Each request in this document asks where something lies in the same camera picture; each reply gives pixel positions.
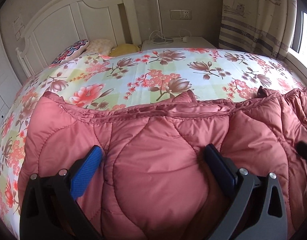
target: nightstand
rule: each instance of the nightstand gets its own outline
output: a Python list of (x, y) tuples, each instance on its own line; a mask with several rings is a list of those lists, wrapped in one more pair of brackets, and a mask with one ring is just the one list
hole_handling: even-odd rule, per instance
[(188, 37), (188, 42), (183, 42), (179, 37), (175, 37), (172, 43), (169, 44), (155, 44), (149, 43), (148, 40), (142, 43), (141, 51), (148, 49), (163, 49), (163, 48), (208, 48), (216, 49), (214, 45), (206, 41), (203, 37)]

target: pink quilted comforter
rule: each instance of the pink quilted comforter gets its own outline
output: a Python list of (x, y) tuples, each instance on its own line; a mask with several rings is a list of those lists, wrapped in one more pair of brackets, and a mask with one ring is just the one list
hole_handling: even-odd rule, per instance
[(115, 112), (46, 92), (28, 128), (20, 203), (32, 173), (52, 176), (99, 145), (105, 156), (78, 203), (106, 239), (202, 239), (229, 203), (202, 160), (213, 143), (237, 167), (277, 174), (291, 236), (307, 215), (307, 164), (294, 148), (307, 143), (307, 91), (260, 92), (233, 103), (197, 101), (189, 90)]

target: floral bedsheet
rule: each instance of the floral bedsheet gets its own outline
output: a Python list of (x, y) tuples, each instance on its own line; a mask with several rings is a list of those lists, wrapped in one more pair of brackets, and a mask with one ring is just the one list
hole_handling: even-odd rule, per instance
[(0, 130), (0, 217), (19, 238), (17, 181), (31, 114), (45, 91), (80, 107), (115, 111), (193, 90), (198, 100), (243, 101), (259, 86), (286, 93), (302, 81), (284, 62), (219, 49), (159, 49), (110, 58), (82, 54), (32, 76)]

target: wall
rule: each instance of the wall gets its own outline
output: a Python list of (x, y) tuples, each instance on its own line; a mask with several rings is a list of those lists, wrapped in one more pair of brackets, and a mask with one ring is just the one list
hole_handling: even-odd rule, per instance
[[(12, 22), (19, 13), (26, 26), (35, 13), (51, 0), (6, 0), (0, 10), (0, 30), (5, 50), (19, 80), (27, 79), (17, 60), (16, 47), (22, 51), (24, 39), (16, 41)], [(220, 32), (222, 0), (159, 0), (166, 36), (178, 36), (179, 28), (190, 30), (193, 36), (203, 36), (214, 45), (218, 43)], [(153, 30), (157, 30), (158, 20), (155, 0), (135, 0), (141, 39), (147, 40)], [(170, 20), (170, 9), (192, 10), (192, 20)]]

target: patterned curtain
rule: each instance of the patterned curtain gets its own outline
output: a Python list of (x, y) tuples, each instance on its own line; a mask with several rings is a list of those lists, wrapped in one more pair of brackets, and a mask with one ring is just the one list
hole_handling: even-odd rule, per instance
[(296, 11), (297, 0), (223, 0), (219, 47), (284, 59)]

